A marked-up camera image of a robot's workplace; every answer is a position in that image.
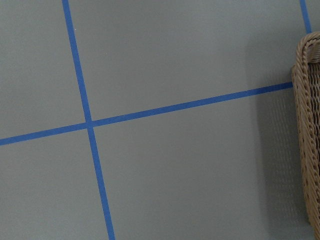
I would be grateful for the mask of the brown wicker basket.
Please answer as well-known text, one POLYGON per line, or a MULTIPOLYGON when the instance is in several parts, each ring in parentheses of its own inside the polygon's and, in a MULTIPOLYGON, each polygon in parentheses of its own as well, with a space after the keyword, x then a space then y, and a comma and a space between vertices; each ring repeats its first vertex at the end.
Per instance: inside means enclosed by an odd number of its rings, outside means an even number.
POLYGON ((320 238, 320 33, 304 36, 291 69, 303 195, 314 238, 320 238))

